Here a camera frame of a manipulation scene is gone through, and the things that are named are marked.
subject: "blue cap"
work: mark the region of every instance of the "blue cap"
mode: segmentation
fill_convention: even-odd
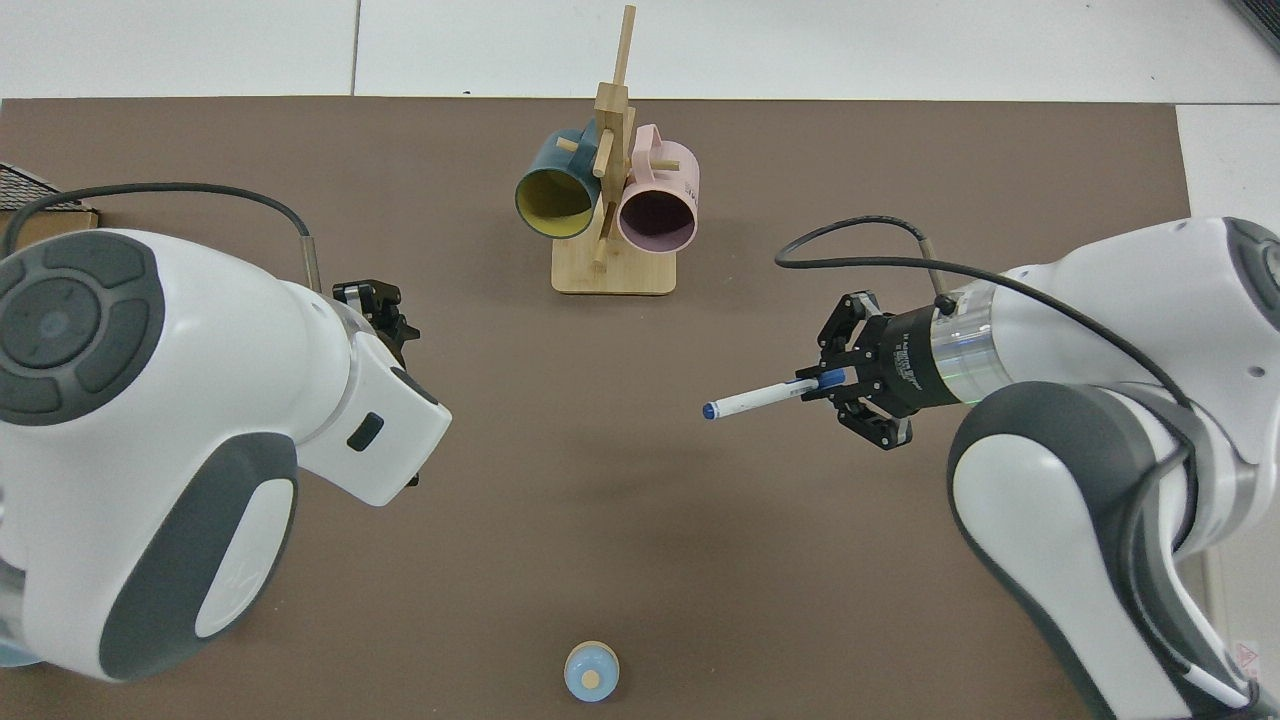
[[[845,369],[836,368],[835,370],[827,370],[826,373],[818,375],[818,389],[827,389],[828,387],[836,387],[838,384],[845,384]]]
[[[564,687],[582,702],[600,702],[618,687],[618,656],[602,642],[585,642],[564,661]]]

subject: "wooden mug stand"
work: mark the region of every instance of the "wooden mug stand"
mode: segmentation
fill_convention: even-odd
[[[637,250],[617,234],[614,218],[631,164],[631,136],[636,109],[630,105],[627,56],[635,5],[622,13],[618,59],[613,82],[602,82],[595,92],[595,127],[600,147],[591,174],[600,178],[600,197],[591,224],[582,233],[552,241],[552,287],[570,295],[667,295],[676,290],[676,254]],[[577,150],[577,143],[561,138],[562,149]],[[655,169],[678,169],[658,165]]]

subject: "mug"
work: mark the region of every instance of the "mug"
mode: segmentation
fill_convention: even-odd
[[[698,159],[658,126],[636,129],[631,177],[618,201],[618,233],[645,252],[675,252],[698,233]]]
[[[516,184],[516,211],[525,224],[552,238],[573,237],[591,224],[600,197],[600,179],[591,174],[599,143],[594,119],[543,142]]]

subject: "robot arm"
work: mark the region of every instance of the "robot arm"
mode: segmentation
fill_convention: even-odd
[[[1211,520],[1197,518],[1198,496],[1233,464],[1202,414],[1135,386],[1018,383],[961,424],[948,459],[956,524],[1096,716],[1276,712],[1174,571],[1190,527]]]
[[[975,405],[951,451],[955,519],[1019,600],[1098,717],[1270,717],[1174,571],[1175,559],[1257,521],[1280,434],[1280,241],[1233,218],[1190,219],[1084,246],[933,306],[883,313],[844,296],[812,379],[845,427],[884,450],[924,407]]]
[[[259,597],[298,466],[370,505],[408,484],[452,415],[374,314],[142,231],[5,258],[0,662],[159,673]]]

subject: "white floor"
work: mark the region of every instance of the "white floor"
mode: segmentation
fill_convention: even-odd
[[[1176,104],[1193,213],[1280,228],[1280,54],[1224,0],[636,1],[636,97]],[[590,0],[0,0],[0,97],[588,97],[621,15]],[[1268,661],[1277,551],[1280,509],[1210,568],[1215,618]]]

